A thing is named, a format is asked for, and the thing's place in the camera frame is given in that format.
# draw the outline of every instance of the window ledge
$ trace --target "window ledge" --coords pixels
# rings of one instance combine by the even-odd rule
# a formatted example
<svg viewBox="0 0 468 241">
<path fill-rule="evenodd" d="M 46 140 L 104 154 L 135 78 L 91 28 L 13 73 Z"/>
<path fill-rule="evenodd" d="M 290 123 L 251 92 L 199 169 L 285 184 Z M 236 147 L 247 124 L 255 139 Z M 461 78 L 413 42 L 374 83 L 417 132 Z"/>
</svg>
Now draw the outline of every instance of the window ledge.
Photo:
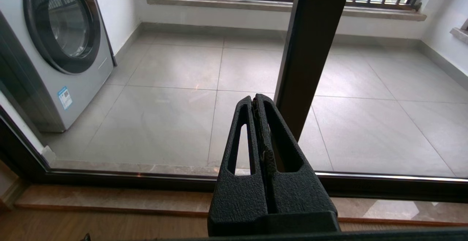
<svg viewBox="0 0 468 241">
<path fill-rule="evenodd" d="M 458 40 L 468 44 L 468 30 L 462 30 L 459 28 L 453 28 L 450 30 L 450 33 L 455 36 Z"/>
<path fill-rule="evenodd" d="M 255 0 L 147 0 L 150 5 L 178 5 L 178 6 L 198 6 L 226 9 L 244 9 L 256 11 L 282 11 L 291 12 L 292 3 L 280 1 L 255 1 Z M 362 7 L 345 6 L 343 16 L 362 18 L 381 18 L 408 21 L 424 21 L 426 15 L 415 11 L 387 10 Z"/>
</svg>

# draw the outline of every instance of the gray floor tile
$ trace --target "gray floor tile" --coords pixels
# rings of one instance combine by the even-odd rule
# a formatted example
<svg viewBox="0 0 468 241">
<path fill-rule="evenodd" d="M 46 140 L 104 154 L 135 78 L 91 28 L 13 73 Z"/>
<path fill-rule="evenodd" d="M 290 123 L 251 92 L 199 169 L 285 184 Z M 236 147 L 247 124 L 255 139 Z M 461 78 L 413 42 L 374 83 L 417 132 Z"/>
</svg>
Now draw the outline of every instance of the gray floor tile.
<svg viewBox="0 0 468 241">
<path fill-rule="evenodd" d="M 157 33 L 155 31 L 142 31 L 140 36 L 136 39 L 135 43 L 140 44 L 152 44 L 156 38 Z"/>
<path fill-rule="evenodd" d="M 366 57 L 397 100 L 467 103 L 468 91 L 426 59 Z"/>
<path fill-rule="evenodd" d="M 400 101 L 416 126 L 459 177 L 468 177 L 468 105 Z"/>
<path fill-rule="evenodd" d="M 148 44 L 134 43 L 122 61 L 112 70 L 106 84 L 127 84 L 149 47 Z"/>
<path fill-rule="evenodd" d="M 394 99 L 367 61 L 360 56 L 328 56 L 316 95 Z"/>
<path fill-rule="evenodd" d="M 222 48 L 152 45 L 131 86 L 216 89 Z"/>
<path fill-rule="evenodd" d="M 284 39 L 261 38 L 249 36 L 226 36 L 224 38 L 224 48 L 283 51 Z"/>
<path fill-rule="evenodd" d="M 302 129 L 298 143 L 315 171 L 333 171 L 312 108 L 307 114 L 306 123 Z"/>
<path fill-rule="evenodd" d="M 218 91 L 216 96 L 216 108 L 214 110 L 213 130 L 211 133 L 210 154 L 208 158 L 208 166 L 219 167 L 223 159 L 224 149 L 226 147 L 229 129 L 233 120 L 234 110 L 237 103 L 250 96 L 255 97 L 256 93 L 235 92 L 235 91 Z M 273 99 L 274 94 L 264 93 Z M 247 146 L 247 131 L 241 133 L 239 140 L 239 151 L 236 168 L 249 169 L 249 150 Z"/>
<path fill-rule="evenodd" d="M 335 171 L 453 176 L 397 101 L 315 97 Z"/>
<path fill-rule="evenodd" d="M 223 49 L 219 90 L 274 93 L 282 52 Z"/>
<path fill-rule="evenodd" d="M 80 157 L 206 166 L 215 97 L 209 90 L 126 86 Z"/>
<path fill-rule="evenodd" d="M 158 33 L 152 43 L 222 48 L 223 38 L 224 37 L 220 35 Z"/>
<path fill-rule="evenodd" d="M 75 159 L 84 152 L 124 86 L 104 85 L 64 133 L 42 133 L 57 159 Z"/>
<path fill-rule="evenodd" d="M 391 58 L 388 48 L 385 46 L 361 46 L 359 52 L 364 57 L 386 57 Z"/>
<path fill-rule="evenodd" d="M 331 54 L 337 54 L 341 56 L 362 56 L 360 50 L 361 46 L 333 44 L 331 45 L 329 56 Z"/>
</svg>

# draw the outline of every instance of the qr code label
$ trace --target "qr code label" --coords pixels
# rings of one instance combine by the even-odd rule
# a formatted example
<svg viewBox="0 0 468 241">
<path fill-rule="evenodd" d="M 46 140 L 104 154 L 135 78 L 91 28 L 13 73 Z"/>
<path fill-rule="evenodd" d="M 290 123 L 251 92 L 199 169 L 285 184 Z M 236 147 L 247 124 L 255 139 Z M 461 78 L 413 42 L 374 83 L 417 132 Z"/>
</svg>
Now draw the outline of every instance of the qr code label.
<svg viewBox="0 0 468 241">
<path fill-rule="evenodd" d="M 62 103 L 63 109 L 67 110 L 70 105 L 72 105 L 72 97 L 70 96 L 70 93 L 68 92 L 68 89 L 66 86 L 64 86 L 58 93 L 58 99 L 60 100 L 60 103 Z"/>
</svg>

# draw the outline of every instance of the sliding glass door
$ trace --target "sliding glass door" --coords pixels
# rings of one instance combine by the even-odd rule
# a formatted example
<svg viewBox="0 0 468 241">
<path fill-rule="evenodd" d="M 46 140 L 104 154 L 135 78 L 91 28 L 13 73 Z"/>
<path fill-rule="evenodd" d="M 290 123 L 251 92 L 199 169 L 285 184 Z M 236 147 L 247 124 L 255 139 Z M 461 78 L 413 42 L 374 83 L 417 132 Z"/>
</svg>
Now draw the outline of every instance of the sliding glass door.
<svg viewBox="0 0 468 241">
<path fill-rule="evenodd" d="M 372 36 L 379 19 L 346 16 L 359 12 L 361 0 L 279 1 L 275 11 L 192 3 L 171 9 L 170 24 L 142 23 L 62 133 L 37 128 L 25 108 L 32 96 L 18 92 L 25 85 L 11 71 L 1 86 L 1 159 L 34 183 L 212 191 L 235 105 L 262 93 L 274 99 L 330 195 L 468 200 L 462 158 L 444 143 L 456 129 L 441 117 L 461 111 L 468 91 L 415 41 Z M 417 7 L 413 0 L 362 1 L 366 8 Z M 202 15 L 224 26 L 182 24 Z M 352 35 L 350 26 L 370 36 Z M 12 42 L 2 48 L 8 68 L 18 62 L 8 57 L 41 66 L 24 55 L 10 24 L 1 27 Z M 244 127 L 237 175 L 250 173 L 247 144 Z"/>
</svg>

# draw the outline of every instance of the front-load washing machine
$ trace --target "front-load washing machine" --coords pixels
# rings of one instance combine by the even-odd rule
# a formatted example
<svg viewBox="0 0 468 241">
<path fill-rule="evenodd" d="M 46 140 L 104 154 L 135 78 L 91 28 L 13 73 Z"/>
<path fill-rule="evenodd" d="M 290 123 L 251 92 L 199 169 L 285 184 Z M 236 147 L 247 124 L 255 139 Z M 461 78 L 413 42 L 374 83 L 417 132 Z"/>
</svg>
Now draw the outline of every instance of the front-load washing machine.
<svg viewBox="0 0 468 241">
<path fill-rule="evenodd" d="M 114 66 L 97 0 L 0 0 L 0 11 L 32 64 L 11 69 L 34 105 L 23 109 L 40 131 L 65 131 Z"/>
</svg>

